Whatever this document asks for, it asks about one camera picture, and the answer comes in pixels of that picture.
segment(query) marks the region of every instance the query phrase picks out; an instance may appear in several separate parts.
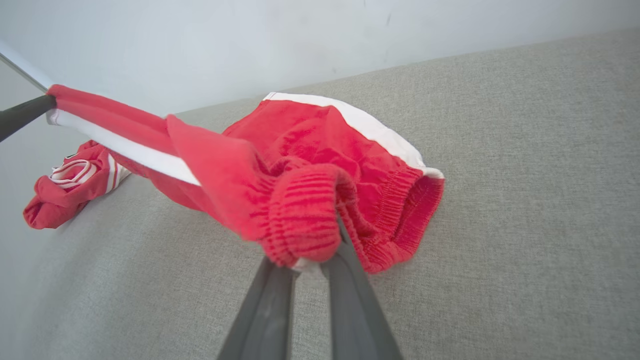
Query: red clothing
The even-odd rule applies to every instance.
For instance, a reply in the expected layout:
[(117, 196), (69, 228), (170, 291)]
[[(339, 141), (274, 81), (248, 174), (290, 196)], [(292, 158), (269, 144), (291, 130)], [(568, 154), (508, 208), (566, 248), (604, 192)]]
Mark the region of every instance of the red clothing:
[(53, 124), (112, 150), (169, 198), (206, 211), (280, 266), (326, 261), (337, 212), (368, 272), (413, 256), (444, 189), (418, 151), (366, 112), (313, 95), (270, 94), (222, 134), (54, 85)]
[(52, 229), (80, 212), (90, 200), (118, 187), (130, 172), (116, 163), (109, 151), (89, 140), (75, 155), (67, 156), (49, 176), (36, 181), (36, 195), (22, 212), (34, 229)]

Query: white trim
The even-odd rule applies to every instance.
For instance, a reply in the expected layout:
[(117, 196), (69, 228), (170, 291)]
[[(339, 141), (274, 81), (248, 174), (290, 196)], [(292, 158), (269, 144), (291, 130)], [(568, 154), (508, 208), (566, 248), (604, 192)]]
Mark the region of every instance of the white trim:
[(93, 122), (59, 109), (48, 111), (47, 121), (52, 125), (73, 127), (126, 158), (178, 180), (200, 186), (200, 182), (184, 160), (177, 156), (133, 142)]
[(125, 177), (131, 175), (131, 171), (129, 171), (124, 166), (116, 163), (116, 167), (118, 168), (118, 172), (117, 172), (117, 176), (116, 176), (116, 185), (114, 185), (113, 188), (117, 188), (120, 185), (120, 181), (122, 181), (122, 179), (124, 179)]
[(118, 170), (116, 161), (113, 159), (113, 156), (111, 156), (111, 154), (107, 155), (107, 159), (109, 161), (109, 176), (107, 177), (107, 189), (104, 193), (110, 192), (115, 187), (113, 186), (113, 184), (115, 183), (114, 177), (116, 176), (116, 170)]
[(401, 158), (412, 168), (421, 170), (425, 176), (444, 179), (441, 171), (427, 167), (422, 161), (420, 152), (395, 131), (384, 126), (378, 119), (367, 112), (349, 105), (344, 101), (317, 95), (285, 94), (272, 92), (264, 100), (289, 100), (317, 106), (333, 106), (342, 114), (344, 121), (362, 136), (375, 141), (385, 148), (389, 154)]

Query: gray upholstery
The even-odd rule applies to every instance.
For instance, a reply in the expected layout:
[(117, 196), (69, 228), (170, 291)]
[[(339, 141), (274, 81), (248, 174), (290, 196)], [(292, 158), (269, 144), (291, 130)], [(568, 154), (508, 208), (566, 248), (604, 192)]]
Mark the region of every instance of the gray upholstery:
[[(640, 29), (290, 92), (368, 111), (447, 177), (415, 257), (371, 276), (407, 359), (640, 357)], [(179, 117), (221, 131), (258, 102)], [(136, 177), (53, 236), (25, 359), (212, 359), (261, 258)], [(326, 283), (296, 294), (293, 359), (327, 359)]]

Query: white wall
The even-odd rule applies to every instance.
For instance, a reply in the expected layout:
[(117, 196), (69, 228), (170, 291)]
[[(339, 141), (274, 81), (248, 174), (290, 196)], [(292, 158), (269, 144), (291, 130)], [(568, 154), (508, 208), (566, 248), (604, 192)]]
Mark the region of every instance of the white wall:
[(0, 39), (53, 81), (158, 115), (430, 58), (638, 25), (638, 0), (0, 4)]
[[(41, 96), (29, 81), (0, 61), (0, 109)], [(51, 173), (86, 139), (76, 131), (36, 119), (0, 143), (0, 359), (16, 359), (15, 331), (25, 281), (50, 231), (27, 226), (22, 210), (34, 195), (36, 179)]]

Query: fabric surface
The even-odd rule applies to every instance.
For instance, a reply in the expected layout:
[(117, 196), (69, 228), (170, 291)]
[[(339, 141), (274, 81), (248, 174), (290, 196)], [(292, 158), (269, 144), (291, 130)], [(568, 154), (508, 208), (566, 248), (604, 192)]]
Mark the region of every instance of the fabric surface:
[(89, 140), (54, 167), (51, 175), (38, 178), (36, 195), (22, 212), (24, 219), (34, 229), (55, 229), (89, 201), (117, 188), (129, 174), (104, 146)]
[[(632, 29), (290, 91), (364, 109), (447, 175), (413, 259), (370, 277), (406, 359), (637, 359), (639, 63)], [(258, 103), (178, 116), (220, 132)], [(261, 258), (138, 177), (54, 237), (25, 359), (215, 357)], [(293, 359), (330, 358), (316, 275), (296, 283)]]
[(410, 259), (442, 197), (441, 171), (344, 102), (271, 93), (222, 134), (54, 85), (54, 125), (108, 147), (171, 200), (257, 241), (278, 266), (329, 260), (338, 214), (365, 271)]

